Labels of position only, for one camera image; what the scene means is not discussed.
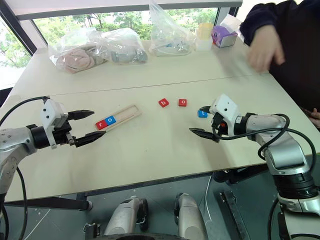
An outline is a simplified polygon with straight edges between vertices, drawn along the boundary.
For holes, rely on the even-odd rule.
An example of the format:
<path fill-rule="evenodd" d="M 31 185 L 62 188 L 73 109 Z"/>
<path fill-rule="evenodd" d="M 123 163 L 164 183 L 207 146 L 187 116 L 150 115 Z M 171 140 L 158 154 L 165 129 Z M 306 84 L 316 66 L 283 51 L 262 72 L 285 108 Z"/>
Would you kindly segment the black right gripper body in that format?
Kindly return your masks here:
<path fill-rule="evenodd" d="M 227 124 L 224 121 L 224 117 L 220 113 L 215 113 L 212 119 L 212 140 L 216 143 L 220 142 L 222 135 L 227 135 Z"/>

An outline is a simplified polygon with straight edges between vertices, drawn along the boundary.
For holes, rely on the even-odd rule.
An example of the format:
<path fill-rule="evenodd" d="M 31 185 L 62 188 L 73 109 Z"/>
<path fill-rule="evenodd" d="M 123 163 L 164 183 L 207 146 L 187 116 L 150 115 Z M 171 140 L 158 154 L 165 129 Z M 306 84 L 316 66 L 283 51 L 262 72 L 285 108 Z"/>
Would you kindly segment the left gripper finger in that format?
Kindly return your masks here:
<path fill-rule="evenodd" d="M 87 133 L 85 136 L 80 138 L 74 138 L 74 145 L 78 148 L 87 144 L 90 144 L 97 139 L 101 138 L 106 133 L 105 130 L 103 131 L 94 131 L 91 133 Z"/>
<path fill-rule="evenodd" d="M 93 115 L 95 112 L 92 110 L 74 110 L 74 111 L 70 111 L 68 112 L 68 117 L 67 120 L 80 120 L 80 119 L 84 119 L 90 115 Z"/>

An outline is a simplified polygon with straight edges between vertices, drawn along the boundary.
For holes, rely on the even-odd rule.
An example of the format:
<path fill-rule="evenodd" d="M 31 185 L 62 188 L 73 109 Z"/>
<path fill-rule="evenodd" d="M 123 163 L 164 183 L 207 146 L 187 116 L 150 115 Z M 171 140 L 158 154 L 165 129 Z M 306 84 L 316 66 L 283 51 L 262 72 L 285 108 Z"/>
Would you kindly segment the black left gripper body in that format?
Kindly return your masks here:
<path fill-rule="evenodd" d="M 69 144 L 70 146 L 75 144 L 75 139 L 71 135 L 70 131 L 72 127 L 68 121 L 65 121 L 61 127 L 55 127 L 52 134 L 57 145 Z"/>

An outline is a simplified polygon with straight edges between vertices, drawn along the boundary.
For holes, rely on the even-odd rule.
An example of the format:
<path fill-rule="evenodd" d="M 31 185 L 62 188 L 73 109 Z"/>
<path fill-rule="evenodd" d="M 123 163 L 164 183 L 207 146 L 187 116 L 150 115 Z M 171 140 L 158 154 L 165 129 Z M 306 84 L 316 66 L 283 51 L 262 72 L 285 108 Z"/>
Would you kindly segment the person's right hand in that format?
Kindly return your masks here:
<path fill-rule="evenodd" d="M 280 37 L 273 25 L 265 25 L 255 31 L 247 59 L 258 73 L 267 72 L 272 61 L 277 65 L 286 61 Z"/>

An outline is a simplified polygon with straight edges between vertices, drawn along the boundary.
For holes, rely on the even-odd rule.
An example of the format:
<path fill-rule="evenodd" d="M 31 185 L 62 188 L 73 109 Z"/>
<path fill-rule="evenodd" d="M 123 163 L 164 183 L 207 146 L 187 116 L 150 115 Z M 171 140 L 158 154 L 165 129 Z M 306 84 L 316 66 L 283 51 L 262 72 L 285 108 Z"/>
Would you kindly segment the person's left hand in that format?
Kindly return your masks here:
<path fill-rule="evenodd" d="M 320 128 L 320 113 L 316 108 L 310 113 L 309 120 L 313 123 L 316 128 Z"/>

